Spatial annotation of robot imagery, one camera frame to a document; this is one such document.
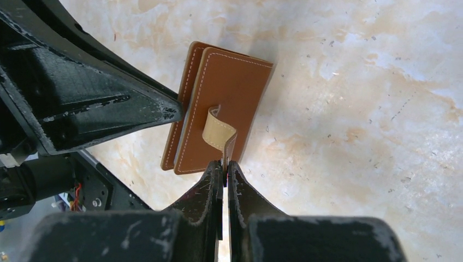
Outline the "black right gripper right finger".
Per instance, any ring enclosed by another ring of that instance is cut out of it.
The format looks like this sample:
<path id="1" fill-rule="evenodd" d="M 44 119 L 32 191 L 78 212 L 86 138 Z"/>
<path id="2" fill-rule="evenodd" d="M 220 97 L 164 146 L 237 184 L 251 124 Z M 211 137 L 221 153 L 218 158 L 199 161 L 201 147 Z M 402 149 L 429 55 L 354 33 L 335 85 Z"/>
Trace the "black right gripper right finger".
<path id="1" fill-rule="evenodd" d="M 291 216 L 269 202 L 228 165 L 231 261 L 406 261 L 402 245 L 381 219 Z"/>

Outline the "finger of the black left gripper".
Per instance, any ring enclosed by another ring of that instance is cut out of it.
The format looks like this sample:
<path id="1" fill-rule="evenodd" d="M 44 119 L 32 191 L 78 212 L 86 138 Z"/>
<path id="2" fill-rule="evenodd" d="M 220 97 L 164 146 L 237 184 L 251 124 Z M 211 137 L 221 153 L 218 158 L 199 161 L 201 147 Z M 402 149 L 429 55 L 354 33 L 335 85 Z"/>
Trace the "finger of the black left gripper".
<path id="1" fill-rule="evenodd" d="M 179 121 L 177 94 L 84 31 L 63 7 L 1 8 L 1 101 L 34 151 L 82 150 Z"/>

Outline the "brown leather card holder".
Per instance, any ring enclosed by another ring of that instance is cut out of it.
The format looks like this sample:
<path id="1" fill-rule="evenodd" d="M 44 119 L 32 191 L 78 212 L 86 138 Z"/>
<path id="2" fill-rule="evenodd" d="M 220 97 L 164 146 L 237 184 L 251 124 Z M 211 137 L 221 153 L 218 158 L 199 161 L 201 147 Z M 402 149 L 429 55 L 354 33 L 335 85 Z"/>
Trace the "brown leather card holder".
<path id="1" fill-rule="evenodd" d="M 186 114 L 170 128 L 161 168 L 185 175 L 204 171 L 212 160 L 239 161 L 272 68 L 256 57 L 192 42 L 178 97 Z"/>

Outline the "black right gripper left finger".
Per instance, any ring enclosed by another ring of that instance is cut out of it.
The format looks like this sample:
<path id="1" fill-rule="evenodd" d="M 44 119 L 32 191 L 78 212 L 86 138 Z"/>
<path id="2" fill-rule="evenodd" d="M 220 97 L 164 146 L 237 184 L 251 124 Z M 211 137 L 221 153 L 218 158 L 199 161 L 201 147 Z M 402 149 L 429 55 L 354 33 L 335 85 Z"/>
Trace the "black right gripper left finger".
<path id="1" fill-rule="evenodd" d="M 46 216 L 21 261 L 216 261 L 222 236 L 222 164 L 161 211 L 129 209 Z"/>

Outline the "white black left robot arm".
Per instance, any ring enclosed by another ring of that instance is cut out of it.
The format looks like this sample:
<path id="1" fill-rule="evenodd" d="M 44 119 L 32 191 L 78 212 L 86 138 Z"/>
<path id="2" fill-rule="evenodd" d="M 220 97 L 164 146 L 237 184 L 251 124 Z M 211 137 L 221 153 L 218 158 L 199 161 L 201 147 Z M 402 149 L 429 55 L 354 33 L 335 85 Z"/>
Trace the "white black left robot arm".
<path id="1" fill-rule="evenodd" d="M 59 1 L 1 1 L 1 219 L 61 193 L 72 211 L 146 209 L 87 149 L 179 121 L 177 98 Z"/>

